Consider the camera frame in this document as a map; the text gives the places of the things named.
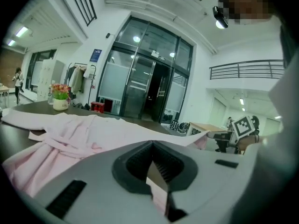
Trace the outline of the white locker cabinet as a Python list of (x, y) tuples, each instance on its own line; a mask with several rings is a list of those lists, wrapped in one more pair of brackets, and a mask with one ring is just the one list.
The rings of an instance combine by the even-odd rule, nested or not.
[(60, 83), (64, 66), (65, 64), (57, 59), (45, 59), (42, 61), (37, 87), (37, 102), (48, 100), (51, 82)]

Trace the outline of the white pot of flowers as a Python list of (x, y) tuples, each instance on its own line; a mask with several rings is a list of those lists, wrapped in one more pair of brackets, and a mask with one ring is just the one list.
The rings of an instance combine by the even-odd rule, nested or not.
[(53, 109), (56, 111), (67, 110), (70, 103), (70, 90), (66, 84), (52, 84), (51, 97), (53, 100)]

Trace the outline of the black coat rack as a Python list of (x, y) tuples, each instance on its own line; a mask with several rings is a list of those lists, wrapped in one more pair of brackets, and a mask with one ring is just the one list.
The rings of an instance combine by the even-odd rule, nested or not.
[[(84, 70), (84, 90), (83, 92), (78, 92), (77, 94), (73, 94), (72, 91), (71, 91), (71, 88), (69, 86), (69, 82), (70, 82), (70, 79), (71, 79), (71, 76), (75, 70), (76, 67), (80, 67)], [(96, 66), (94, 64), (84, 64), (84, 63), (70, 63), (67, 67), (67, 70), (66, 70), (66, 74), (65, 74), (65, 77), (64, 77), (64, 84), (68, 85), (69, 86), (69, 90), (70, 90), (70, 101), (71, 103), (73, 104), (74, 100), (78, 99), (78, 97), (85, 93), (85, 87), (87, 85), (89, 85), (88, 87), (88, 97), (87, 97), (87, 101), (85, 102), (82, 102), (82, 101), (79, 101), (79, 103), (82, 103), (82, 105), (85, 105), (85, 104), (89, 104), (90, 103), (90, 97), (91, 97), (91, 91), (94, 87), (93, 83), (94, 83), (94, 79), (95, 79), (95, 76), (96, 76)]]

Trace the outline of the person's right forearm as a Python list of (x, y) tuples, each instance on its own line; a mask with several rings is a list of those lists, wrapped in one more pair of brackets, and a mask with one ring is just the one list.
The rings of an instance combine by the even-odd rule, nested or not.
[(265, 139), (265, 137), (263, 136), (259, 136), (259, 135), (249, 135), (246, 137), (243, 137), (241, 139), (239, 139), (237, 146), (239, 147), (240, 151), (245, 151), (247, 149), (247, 147), (251, 144), (255, 144), (255, 143), (262, 143), (262, 141)]

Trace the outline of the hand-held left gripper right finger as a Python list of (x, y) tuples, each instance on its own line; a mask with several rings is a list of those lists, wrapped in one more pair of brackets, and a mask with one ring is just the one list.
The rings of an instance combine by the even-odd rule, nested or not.
[(164, 215), (170, 224), (190, 224), (188, 218), (222, 192), (236, 174), (244, 157), (153, 142), (154, 176), (164, 194), (155, 193), (165, 203)]

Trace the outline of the olive hanging coat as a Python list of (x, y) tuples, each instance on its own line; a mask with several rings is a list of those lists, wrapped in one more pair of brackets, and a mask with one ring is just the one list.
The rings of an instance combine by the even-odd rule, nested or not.
[(78, 92), (83, 92), (84, 90), (84, 70), (80, 67), (76, 67), (70, 82), (69, 86), (73, 94), (77, 94)]

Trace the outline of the glass entrance door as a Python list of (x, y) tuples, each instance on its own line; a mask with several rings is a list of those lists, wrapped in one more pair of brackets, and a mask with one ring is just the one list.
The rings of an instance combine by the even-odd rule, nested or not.
[(104, 112), (170, 124), (186, 96), (193, 46), (150, 21), (129, 17), (113, 42), (96, 100)]

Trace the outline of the red metal cabinet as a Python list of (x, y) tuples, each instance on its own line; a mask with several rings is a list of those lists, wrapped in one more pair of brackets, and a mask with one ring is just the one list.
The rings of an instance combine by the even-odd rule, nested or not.
[(91, 102), (91, 111), (104, 113), (105, 104), (101, 102), (93, 101)]

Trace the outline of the pink robe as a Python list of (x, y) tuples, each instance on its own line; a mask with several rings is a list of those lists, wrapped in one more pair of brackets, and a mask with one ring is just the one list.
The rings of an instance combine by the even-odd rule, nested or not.
[[(202, 150), (206, 143), (205, 133), (188, 137), (172, 136), (124, 120), (103, 118), (95, 114), (47, 115), (11, 110), (2, 121), (29, 130), (28, 139), (35, 142), (34, 145), (6, 159), (2, 167), (17, 193), (50, 223), (63, 222), (40, 205), (35, 196), (47, 183), (79, 161), (95, 154), (149, 140), (194, 147), (198, 150)], [(154, 198), (155, 193), (165, 193), (154, 177), (157, 173), (152, 161), (146, 183), (151, 187), (154, 203), (164, 211), (161, 205), (165, 202)]]

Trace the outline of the light wooden table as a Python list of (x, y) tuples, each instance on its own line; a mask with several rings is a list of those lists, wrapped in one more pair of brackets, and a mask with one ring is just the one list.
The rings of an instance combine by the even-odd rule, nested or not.
[(201, 124), (201, 123), (194, 123), (190, 122), (189, 129), (187, 131), (187, 136), (191, 136), (193, 130), (198, 130), (199, 132), (205, 132), (205, 131), (210, 131), (210, 132), (224, 132), (227, 131), (226, 129), (216, 127), (211, 124)]

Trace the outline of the blue wall sign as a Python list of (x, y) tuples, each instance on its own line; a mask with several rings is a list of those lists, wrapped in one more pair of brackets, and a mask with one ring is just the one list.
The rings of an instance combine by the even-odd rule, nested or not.
[(90, 57), (90, 62), (97, 63), (99, 60), (99, 57), (101, 55), (101, 52), (102, 52), (102, 50), (100, 50), (100, 49), (94, 49), (93, 53)]

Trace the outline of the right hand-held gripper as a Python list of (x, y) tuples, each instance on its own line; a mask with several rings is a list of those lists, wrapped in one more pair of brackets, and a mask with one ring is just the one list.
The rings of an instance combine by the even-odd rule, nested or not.
[(254, 131), (255, 129), (251, 117), (243, 116), (234, 120), (228, 128), (228, 131), (208, 132), (207, 137), (214, 140), (228, 140), (228, 147), (234, 148), (234, 153), (241, 153), (242, 151), (240, 151), (237, 146), (239, 139), (249, 135), (255, 135)]

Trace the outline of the black balcony railing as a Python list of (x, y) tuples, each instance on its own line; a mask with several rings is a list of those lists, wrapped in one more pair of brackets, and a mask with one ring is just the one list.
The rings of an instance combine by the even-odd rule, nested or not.
[(283, 60), (263, 59), (227, 63), (209, 68), (210, 79), (265, 78), (279, 79), (285, 72)]

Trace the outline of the clear water bottle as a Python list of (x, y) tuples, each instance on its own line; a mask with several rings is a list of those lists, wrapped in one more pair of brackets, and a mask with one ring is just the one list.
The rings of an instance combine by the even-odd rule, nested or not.
[(53, 85), (55, 84), (55, 80), (52, 80), (51, 81), (51, 84), (49, 85), (49, 89), (48, 89), (48, 104), (49, 105), (53, 105), (53, 91), (52, 91), (52, 88), (53, 88)]

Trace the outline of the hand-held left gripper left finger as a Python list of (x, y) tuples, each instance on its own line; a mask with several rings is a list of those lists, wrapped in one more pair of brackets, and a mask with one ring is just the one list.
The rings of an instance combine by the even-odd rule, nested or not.
[(35, 200), (65, 224), (169, 224), (146, 183), (154, 150), (149, 140), (89, 156)]

